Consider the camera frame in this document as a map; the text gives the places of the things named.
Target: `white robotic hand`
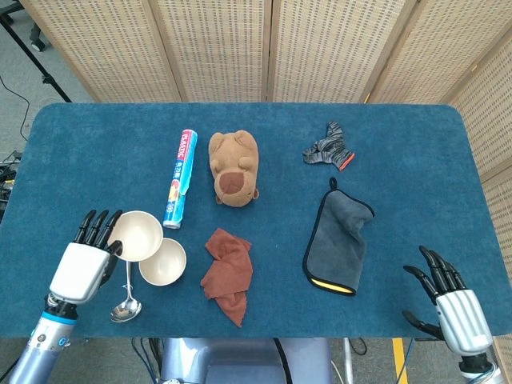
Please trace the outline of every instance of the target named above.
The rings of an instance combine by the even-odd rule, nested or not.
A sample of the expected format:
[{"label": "white robotic hand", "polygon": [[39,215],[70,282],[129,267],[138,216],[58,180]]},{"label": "white robotic hand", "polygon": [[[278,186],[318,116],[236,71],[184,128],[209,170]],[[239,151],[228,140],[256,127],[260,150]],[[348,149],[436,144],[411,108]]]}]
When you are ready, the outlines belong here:
[{"label": "white robotic hand", "polygon": [[122,212],[115,212],[101,230],[108,213],[108,210],[101,212],[89,228],[96,211],[89,212],[64,251],[50,292],[45,296],[45,309],[10,376],[10,384],[48,381],[58,356],[69,344],[78,318],[77,305],[91,300],[112,275],[122,243],[106,245]]},{"label": "white robotic hand", "polygon": [[404,270],[414,275],[435,305],[439,326],[418,320],[411,312],[402,313],[415,328],[439,340],[448,348],[462,356],[459,368],[462,376],[470,383],[501,382],[501,372],[493,362],[489,362],[486,350],[493,344],[487,320],[476,295],[469,290],[459,272],[439,254],[419,247],[425,258],[432,278],[415,266],[404,266]]},{"label": "white robotic hand", "polygon": [[106,244],[122,211],[115,212],[100,232],[108,213],[108,210],[101,212],[90,229],[89,224],[96,211],[92,210],[84,218],[58,264],[50,284],[50,300],[84,304],[108,280],[117,261],[115,255],[122,252],[122,244],[117,241],[108,248]]}]

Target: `gray towel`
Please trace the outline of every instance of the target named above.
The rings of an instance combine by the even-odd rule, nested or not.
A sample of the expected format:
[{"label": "gray towel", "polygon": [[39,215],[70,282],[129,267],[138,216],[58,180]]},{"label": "gray towel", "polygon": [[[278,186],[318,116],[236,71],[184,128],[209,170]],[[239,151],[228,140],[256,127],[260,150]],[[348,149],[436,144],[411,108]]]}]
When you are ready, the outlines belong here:
[{"label": "gray towel", "polygon": [[335,178],[329,184],[302,267],[314,286],[352,296],[358,290],[366,250],[360,231],[375,213],[364,202],[339,190]]}]

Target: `blue table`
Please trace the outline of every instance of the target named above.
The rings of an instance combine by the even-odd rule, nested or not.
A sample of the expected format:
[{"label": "blue table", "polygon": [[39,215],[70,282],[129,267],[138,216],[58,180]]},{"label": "blue table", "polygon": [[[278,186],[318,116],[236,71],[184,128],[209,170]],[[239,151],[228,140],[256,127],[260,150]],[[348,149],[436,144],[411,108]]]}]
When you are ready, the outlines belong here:
[{"label": "blue table", "polygon": [[[355,160],[343,172],[307,165],[302,150],[340,122]],[[145,283],[134,268],[132,322],[113,324],[125,295],[122,264],[93,301],[78,308],[88,337],[394,337],[418,332],[409,309],[436,322],[419,283],[402,269],[426,265],[425,244],[460,269],[493,334],[512,331],[512,295],[466,131],[448,106],[337,104],[62,104],[42,110],[0,227],[1,337],[27,336],[66,244],[90,209],[145,210],[162,218],[180,133],[198,132],[180,230],[164,230],[187,252],[173,285]],[[218,206],[207,146],[215,131],[245,129],[260,151],[260,198]],[[376,213],[362,230],[367,252],[357,296],[308,283],[302,257],[329,177]],[[253,244],[254,276],[238,329],[199,281],[212,262],[204,245],[221,227]]]}]

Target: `teddy bear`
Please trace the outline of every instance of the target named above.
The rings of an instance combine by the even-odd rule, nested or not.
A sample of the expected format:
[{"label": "teddy bear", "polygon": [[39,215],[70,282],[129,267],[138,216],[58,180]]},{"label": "teddy bear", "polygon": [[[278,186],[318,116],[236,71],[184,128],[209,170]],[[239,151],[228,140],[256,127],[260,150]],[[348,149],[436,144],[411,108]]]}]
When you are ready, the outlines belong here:
[{"label": "teddy bear", "polygon": [[208,154],[218,204],[244,206],[259,197],[258,145],[252,134],[217,132],[210,139]]}]

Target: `rust cloth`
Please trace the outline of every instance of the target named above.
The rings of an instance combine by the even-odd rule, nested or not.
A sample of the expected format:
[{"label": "rust cloth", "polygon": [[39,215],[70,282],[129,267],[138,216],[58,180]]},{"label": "rust cloth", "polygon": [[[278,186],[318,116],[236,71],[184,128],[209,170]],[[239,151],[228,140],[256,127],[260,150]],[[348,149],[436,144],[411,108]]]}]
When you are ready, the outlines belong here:
[{"label": "rust cloth", "polygon": [[214,298],[226,316],[241,327],[247,308],[246,292],[253,275],[250,243],[218,228],[206,243],[206,249],[214,257],[214,263],[201,280],[205,295]]}]

